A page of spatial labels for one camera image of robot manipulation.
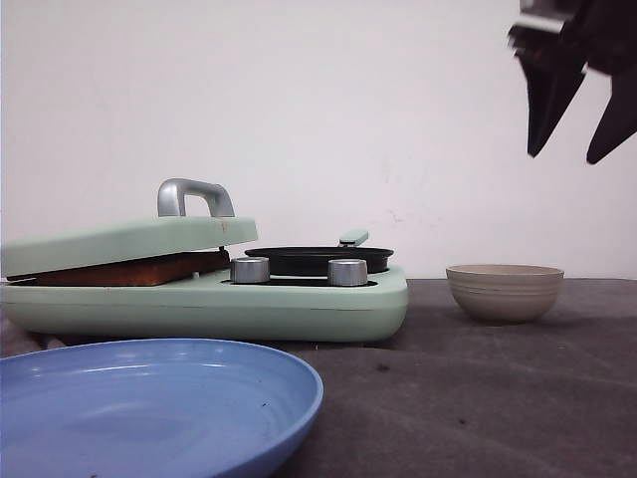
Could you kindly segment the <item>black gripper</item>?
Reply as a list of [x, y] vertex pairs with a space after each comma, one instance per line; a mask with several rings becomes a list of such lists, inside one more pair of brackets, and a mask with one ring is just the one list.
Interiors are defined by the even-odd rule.
[[583, 82], [585, 67], [613, 76], [586, 162], [598, 163], [636, 132], [634, 1], [581, 1], [557, 32], [518, 23], [508, 37], [527, 80], [530, 156], [548, 142]]

